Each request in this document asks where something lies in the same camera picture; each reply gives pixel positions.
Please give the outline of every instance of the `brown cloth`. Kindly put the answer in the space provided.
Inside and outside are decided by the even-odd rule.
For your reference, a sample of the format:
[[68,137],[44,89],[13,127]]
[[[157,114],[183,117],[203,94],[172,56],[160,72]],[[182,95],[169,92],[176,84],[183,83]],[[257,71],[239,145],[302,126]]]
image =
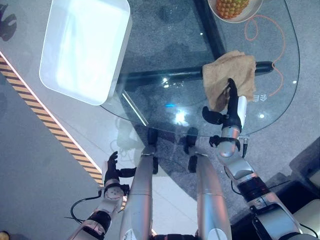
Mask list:
[[216,61],[202,67],[203,86],[209,107],[221,112],[228,104],[228,78],[232,78],[238,90],[238,96],[247,101],[254,98],[256,61],[254,56],[246,56],[238,50],[228,52]]

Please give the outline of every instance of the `bowl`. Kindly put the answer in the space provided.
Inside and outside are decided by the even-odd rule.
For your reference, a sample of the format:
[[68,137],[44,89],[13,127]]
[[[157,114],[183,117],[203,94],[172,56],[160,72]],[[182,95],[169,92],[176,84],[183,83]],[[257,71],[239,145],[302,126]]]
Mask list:
[[245,9],[236,17],[230,18],[230,19],[224,19],[218,15],[217,8],[216,8],[216,3],[217,0],[208,0],[209,6],[212,10],[212,12],[222,21],[225,21],[227,23],[231,24],[238,24],[242,23],[249,18],[253,17],[258,10],[260,9],[262,3],[264,0],[249,0],[248,6],[246,6]]

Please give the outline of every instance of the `robotic hand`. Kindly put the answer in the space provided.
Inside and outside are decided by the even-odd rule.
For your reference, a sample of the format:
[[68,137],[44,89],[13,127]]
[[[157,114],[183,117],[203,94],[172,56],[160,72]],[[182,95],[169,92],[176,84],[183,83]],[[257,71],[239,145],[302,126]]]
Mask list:
[[316,239],[302,234],[300,224],[260,179],[251,165],[240,155],[238,140],[245,122],[247,101],[238,97],[235,82],[229,78],[230,99],[226,115],[202,110],[203,118],[211,123],[222,124],[222,134],[210,138],[210,145],[217,147],[217,157],[224,165],[233,184],[237,186],[253,214],[253,225],[263,240],[308,240]]
[[118,152],[114,152],[107,161],[104,174],[104,198],[87,220],[72,234],[69,240],[103,240],[111,220],[120,210],[123,197],[129,192],[129,185],[120,185],[119,177],[129,178],[135,175],[135,168],[116,169]]

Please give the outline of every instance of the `white plastic bin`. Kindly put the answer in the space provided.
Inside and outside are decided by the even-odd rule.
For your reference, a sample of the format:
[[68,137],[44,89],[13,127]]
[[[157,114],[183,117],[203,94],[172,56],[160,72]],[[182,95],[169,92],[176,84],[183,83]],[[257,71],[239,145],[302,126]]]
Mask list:
[[127,0],[53,0],[39,76],[49,89],[91,105],[112,97],[132,20]]

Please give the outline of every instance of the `glass tabletop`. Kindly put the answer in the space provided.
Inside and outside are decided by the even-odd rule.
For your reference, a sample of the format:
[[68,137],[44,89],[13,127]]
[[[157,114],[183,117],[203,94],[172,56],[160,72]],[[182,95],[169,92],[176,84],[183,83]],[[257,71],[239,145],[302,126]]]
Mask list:
[[129,0],[132,30],[113,98],[101,105],[131,122],[200,136],[221,133],[206,122],[202,66],[239,50],[256,60],[256,91],[242,135],[276,121],[297,88],[300,57],[285,0],[265,0],[249,21],[215,17],[207,0]]

